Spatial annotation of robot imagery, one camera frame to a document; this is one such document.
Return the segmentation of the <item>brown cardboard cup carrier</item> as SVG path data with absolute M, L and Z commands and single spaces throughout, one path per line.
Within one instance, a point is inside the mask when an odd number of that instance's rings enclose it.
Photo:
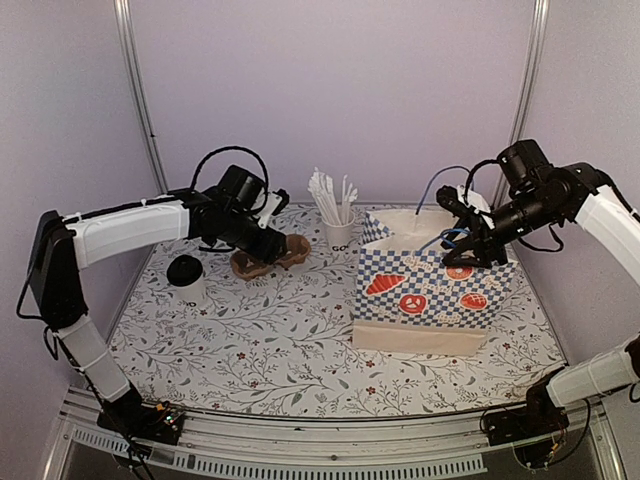
M 303 235 L 289 234 L 286 244 L 275 253 L 265 258 L 258 258 L 247 252 L 238 250 L 230 258 L 233 273 L 240 279 L 250 281 L 267 275 L 275 266 L 288 269 L 294 265 L 303 264 L 312 251 L 309 240 Z

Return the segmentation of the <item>checkered paper takeout bag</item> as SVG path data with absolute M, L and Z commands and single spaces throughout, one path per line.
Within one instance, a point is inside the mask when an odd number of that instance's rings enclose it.
M 518 263 L 446 267 L 445 229 L 464 228 L 440 206 L 369 210 L 357 265 L 353 344 L 399 353 L 472 355 L 503 305 Z

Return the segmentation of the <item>black plastic cup lid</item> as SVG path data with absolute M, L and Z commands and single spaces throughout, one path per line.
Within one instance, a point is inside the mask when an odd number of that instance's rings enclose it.
M 188 287 L 203 276 L 203 271 L 199 259 L 190 255 L 180 255 L 170 263 L 166 277 L 174 287 Z

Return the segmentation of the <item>white paper coffee cup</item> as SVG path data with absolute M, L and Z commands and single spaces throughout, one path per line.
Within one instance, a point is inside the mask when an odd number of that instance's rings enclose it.
M 208 296 L 206 294 L 203 276 L 200 276 L 189 285 L 175 286 L 174 289 L 178 298 L 190 307 L 203 308 L 208 304 Z

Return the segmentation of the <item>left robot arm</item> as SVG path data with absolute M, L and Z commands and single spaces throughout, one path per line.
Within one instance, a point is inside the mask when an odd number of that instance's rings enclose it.
M 182 415 L 167 401 L 150 406 L 115 359 L 92 317 L 95 294 L 86 291 L 100 264 L 178 240 L 221 241 L 264 263 L 286 252 L 286 236 L 270 219 L 289 203 L 284 189 L 233 165 L 203 192 L 190 186 L 91 213 L 43 213 L 27 267 L 24 293 L 32 294 L 40 320 L 71 365 L 84 376 L 109 428 L 142 438 L 176 435 Z

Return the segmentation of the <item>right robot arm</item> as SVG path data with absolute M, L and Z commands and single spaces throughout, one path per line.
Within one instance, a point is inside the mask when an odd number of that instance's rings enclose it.
M 519 140 L 492 159 L 509 187 L 509 200 L 492 209 L 472 197 L 471 185 L 443 186 L 439 206 L 457 220 L 442 262 L 447 267 L 505 264 L 506 247 L 543 227 L 577 225 L 598 253 L 608 253 L 633 282 L 639 280 L 639 212 L 613 179 L 588 163 L 553 165 L 533 139 Z M 490 444 L 501 445 L 568 427 L 567 407 L 635 386 L 639 336 L 542 377 L 526 391 L 523 407 L 498 409 L 480 421 Z

